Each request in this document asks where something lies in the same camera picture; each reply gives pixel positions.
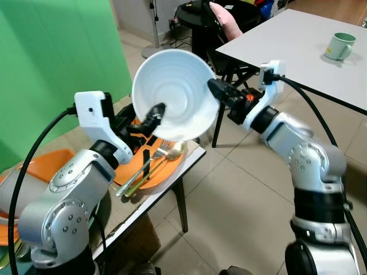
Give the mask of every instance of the mug handle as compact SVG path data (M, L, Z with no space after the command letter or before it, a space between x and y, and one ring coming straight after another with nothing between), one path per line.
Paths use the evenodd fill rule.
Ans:
M346 44L344 47L344 50L340 53L340 56L338 57L339 60L344 60L352 51L352 46Z

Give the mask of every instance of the green screen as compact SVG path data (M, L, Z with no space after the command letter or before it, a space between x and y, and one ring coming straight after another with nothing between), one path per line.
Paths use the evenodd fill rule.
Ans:
M0 1L0 172L22 160L76 92L131 92L108 0ZM77 126L67 117L46 138Z

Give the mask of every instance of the gold spoon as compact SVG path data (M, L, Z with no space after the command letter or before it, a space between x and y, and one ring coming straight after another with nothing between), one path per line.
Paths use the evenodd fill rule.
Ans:
M17 252L19 247L21 246L22 241L21 239L17 239L17 241L14 244L14 251ZM7 267L7 265L9 264L9 252L6 252L2 258L0 259L0 270L4 269L5 267Z
M165 155L165 158L158 163L157 166L155 166L144 178L140 180L137 184L132 186L129 190L126 191L124 194L125 197L131 197L133 193L136 192L136 190L144 183L144 181L166 160L175 160L178 159L179 156L182 155L184 152L184 142L176 142L172 148L168 151L168 153Z

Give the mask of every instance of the orange plate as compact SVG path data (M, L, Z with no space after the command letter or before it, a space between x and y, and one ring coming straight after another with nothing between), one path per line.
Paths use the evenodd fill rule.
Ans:
M27 169L27 173L35 176L44 182L50 182L52 176L63 166L74 153L69 149L61 149L50 152L46 155L33 159ZM7 218L5 213L0 212L0 216ZM18 227L14 226L14 241L19 239ZM0 246L7 246L7 225L0 225Z
M0 183L5 179L6 176L0 177ZM7 218L7 215L3 212L0 212L0 216L3 218ZM14 226L14 242L19 239L18 235L18 227ZM7 225L0 225L0 246L7 246Z
M157 139L152 146L144 145L141 146L139 151L134 155L129 164L120 165L116 169L116 178L114 182L119 185L123 185L126 183L142 166L143 166L143 151L148 149L150 152L150 156L154 155L154 152L161 145L162 139ZM182 155L173 161L166 160L159 166L150 176L149 180L146 180L145 184L141 185L139 189L146 189L153 186L156 186L163 182L166 178L168 178L174 170L177 168L179 163L181 162ZM163 158L154 159L150 163L150 169L153 169ZM138 178L134 181L134 184L139 182L143 177L143 172L138 176Z

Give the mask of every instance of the fork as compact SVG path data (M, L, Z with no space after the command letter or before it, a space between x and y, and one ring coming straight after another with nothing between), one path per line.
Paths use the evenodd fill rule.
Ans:
M134 180L139 176L139 174L148 166L148 164L153 159L159 159L167 154L169 146L170 142L167 140L163 140L159 148L154 152L153 156L144 163L142 168L140 168L139 171L134 174L134 176L132 176L124 185L120 186L120 188L116 191L115 196L122 197L122 195L125 194L125 192L130 188Z

